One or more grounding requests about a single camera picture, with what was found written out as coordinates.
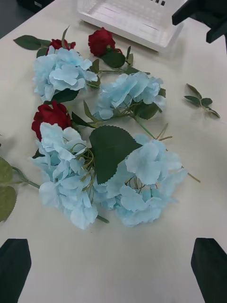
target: table surface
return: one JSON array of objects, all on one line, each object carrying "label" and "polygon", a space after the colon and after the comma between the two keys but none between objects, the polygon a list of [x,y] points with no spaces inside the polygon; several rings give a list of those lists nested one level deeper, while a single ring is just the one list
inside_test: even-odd
[{"label": "table surface", "polygon": [[[26,34],[60,38],[68,24],[68,41],[76,41],[83,57],[92,58],[87,38],[96,28],[79,22],[73,0],[56,0],[0,40],[1,155],[36,183],[40,171],[29,162],[36,151],[31,123],[41,104],[33,93],[35,52],[13,39]],[[0,245],[7,238],[29,242],[32,267],[20,303],[203,303],[190,265],[194,241],[215,238],[227,251],[227,56],[223,38],[205,42],[207,31],[187,20],[167,54],[114,36],[124,52],[132,45],[136,68],[163,79],[167,111],[145,125],[158,134],[169,123],[166,135],[173,139],[166,142],[168,149],[180,154],[201,184],[187,177],[175,194],[179,203],[152,224],[127,228],[114,212],[103,212],[110,224],[97,221],[85,231],[44,207],[36,188],[20,187],[15,209],[0,227]],[[221,119],[204,116],[183,100],[186,83],[213,99]],[[82,99],[75,107],[83,113]],[[134,121],[118,125],[131,134],[143,133]]]}]

